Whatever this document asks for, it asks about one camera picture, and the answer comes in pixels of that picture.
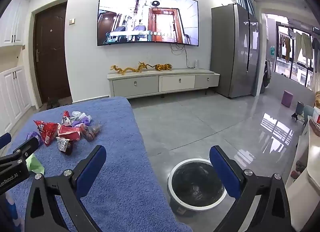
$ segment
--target door handle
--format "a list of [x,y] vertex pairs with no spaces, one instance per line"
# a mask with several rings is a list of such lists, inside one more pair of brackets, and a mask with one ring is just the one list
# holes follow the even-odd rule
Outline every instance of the door handle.
[[39,62],[39,49],[36,50],[36,62]]

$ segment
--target dragon figurine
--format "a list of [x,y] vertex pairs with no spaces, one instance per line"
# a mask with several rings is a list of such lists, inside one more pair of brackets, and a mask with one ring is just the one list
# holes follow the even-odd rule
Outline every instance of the dragon figurine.
[[141,71],[138,71],[138,70],[133,69],[133,68],[131,68],[131,67],[127,67],[127,68],[125,68],[124,70],[122,70],[121,68],[118,68],[116,65],[112,65],[111,68],[110,68],[110,70],[117,70],[118,73],[121,73],[122,75],[124,75],[127,70],[131,70],[131,71],[133,71],[133,72],[141,72]]
[[144,62],[139,62],[138,72],[141,72],[141,69],[148,69],[147,65]]
[[154,66],[147,64],[148,66],[155,68],[156,70],[172,70],[172,65],[170,63],[166,63],[166,64],[156,64]]

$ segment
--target doorway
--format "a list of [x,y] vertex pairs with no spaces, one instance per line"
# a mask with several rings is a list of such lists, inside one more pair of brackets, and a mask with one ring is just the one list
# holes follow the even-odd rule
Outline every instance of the doorway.
[[64,50],[66,9],[64,2],[35,16],[33,58],[42,103],[71,96]]
[[115,27],[118,15],[114,12],[104,12],[99,14],[98,18],[98,45],[105,43],[108,32],[111,32]]
[[148,30],[165,34],[152,35],[152,41],[184,43],[183,27],[178,9],[150,8]]

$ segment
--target refrigerator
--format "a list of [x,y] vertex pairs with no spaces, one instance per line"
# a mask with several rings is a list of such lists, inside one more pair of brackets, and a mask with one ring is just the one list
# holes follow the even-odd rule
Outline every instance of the refrigerator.
[[220,74],[216,92],[228,98],[250,95],[256,85],[258,20],[239,4],[211,9],[210,70]]

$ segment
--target metal screw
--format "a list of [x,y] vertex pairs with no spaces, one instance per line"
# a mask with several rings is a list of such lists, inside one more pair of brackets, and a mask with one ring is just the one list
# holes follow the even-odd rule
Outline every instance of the metal screw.
[[41,176],[42,176],[42,174],[36,174],[36,175],[35,175],[35,179],[40,179]]
[[281,179],[281,175],[280,174],[274,174],[276,179]]
[[250,169],[245,169],[244,174],[247,176],[251,176],[253,174],[253,171],[251,171]]
[[63,172],[63,175],[64,176],[69,176],[70,174],[72,174],[72,171],[71,170],[65,170],[64,172]]

